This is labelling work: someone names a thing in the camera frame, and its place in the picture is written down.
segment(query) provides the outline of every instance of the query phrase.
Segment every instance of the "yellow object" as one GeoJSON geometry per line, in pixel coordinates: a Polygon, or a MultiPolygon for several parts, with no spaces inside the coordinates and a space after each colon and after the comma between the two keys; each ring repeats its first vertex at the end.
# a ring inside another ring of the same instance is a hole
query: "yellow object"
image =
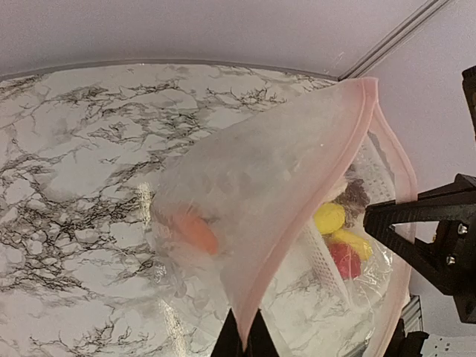
{"type": "Polygon", "coordinates": [[[314,215],[314,223],[321,234],[331,234],[345,223],[345,209],[336,203],[324,203],[314,215]]]}
{"type": "Polygon", "coordinates": [[[339,229],[334,232],[331,242],[346,243],[350,245],[361,260],[369,260],[373,254],[372,247],[366,239],[359,237],[357,234],[352,232],[345,231],[344,229],[339,229]]]}

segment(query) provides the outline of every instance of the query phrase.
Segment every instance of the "marble surface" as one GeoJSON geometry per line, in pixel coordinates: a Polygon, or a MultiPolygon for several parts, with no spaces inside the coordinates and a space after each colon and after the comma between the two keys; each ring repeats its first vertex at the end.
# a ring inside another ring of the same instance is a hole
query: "marble surface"
{"type": "MultiPolygon", "coordinates": [[[[210,133],[330,84],[206,65],[0,83],[0,356],[209,356],[224,316],[197,300],[193,277],[193,311],[163,300],[154,279],[158,172],[210,133]]],[[[342,356],[369,324],[293,254],[263,301],[274,342],[282,357],[342,356]]]]}

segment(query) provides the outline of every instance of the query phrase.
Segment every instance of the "orange object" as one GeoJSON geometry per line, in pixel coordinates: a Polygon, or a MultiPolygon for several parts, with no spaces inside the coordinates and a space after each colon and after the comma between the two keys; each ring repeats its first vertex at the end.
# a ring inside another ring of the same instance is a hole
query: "orange object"
{"type": "Polygon", "coordinates": [[[218,239],[202,218],[186,212],[174,214],[172,221],[188,243],[210,255],[218,253],[218,239]]]}

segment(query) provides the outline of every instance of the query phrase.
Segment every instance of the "screw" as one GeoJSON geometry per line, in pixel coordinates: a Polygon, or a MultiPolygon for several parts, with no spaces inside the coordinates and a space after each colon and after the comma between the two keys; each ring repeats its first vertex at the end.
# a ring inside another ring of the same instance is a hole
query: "screw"
{"type": "Polygon", "coordinates": [[[466,233],[468,233],[468,227],[466,227],[463,223],[460,223],[460,225],[458,225],[458,234],[462,236],[466,233]]]}
{"type": "Polygon", "coordinates": [[[448,256],[446,257],[446,264],[447,264],[448,266],[452,266],[452,265],[454,265],[455,263],[456,263],[456,259],[455,259],[452,255],[448,255],[448,256]]]}

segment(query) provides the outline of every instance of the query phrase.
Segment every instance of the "ziplock bag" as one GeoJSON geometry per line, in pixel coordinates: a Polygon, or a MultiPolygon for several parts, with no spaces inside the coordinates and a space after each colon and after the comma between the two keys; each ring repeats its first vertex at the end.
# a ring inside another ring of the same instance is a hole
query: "ziplock bag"
{"type": "MultiPolygon", "coordinates": [[[[327,258],[331,255],[321,264],[334,264],[333,277],[342,260],[344,266],[351,261],[346,256],[356,248],[348,243],[344,253],[333,254],[324,240],[326,233],[319,232],[315,214],[346,172],[349,176],[368,132],[378,138],[379,150],[391,168],[393,182],[387,184],[395,190],[396,199],[415,199],[414,174],[378,106],[375,79],[347,80],[223,129],[198,142],[161,174],[151,204],[152,247],[184,274],[204,282],[207,288],[202,292],[208,292],[204,302],[215,304],[218,314],[224,315],[227,303],[231,305],[244,347],[271,279],[303,232],[311,228],[312,240],[319,244],[309,249],[311,268],[322,252],[327,258]]],[[[400,233],[412,237],[413,229],[400,233]]],[[[379,247],[372,254],[380,251],[379,247]]],[[[378,271],[379,264],[386,271],[380,297],[385,290],[386,294],[367,348],[369,356],[383,355],[410,274],[398,257],[390,263],[380,258],[372,271],[378,271]]],[[[337,270],[342,279],[343,270],[337,270]]],[[[355,280],[348,270],[347,280],[355,280]]],[[[183,284],[183,276],[173,279],[176,287],[183,284]]],[[[351,287],[335,291],[349,305],[373,305],[359,303],[351,287]]],[[[181,297],[180,289],[172,287],[169,293],[181,297]]]]}

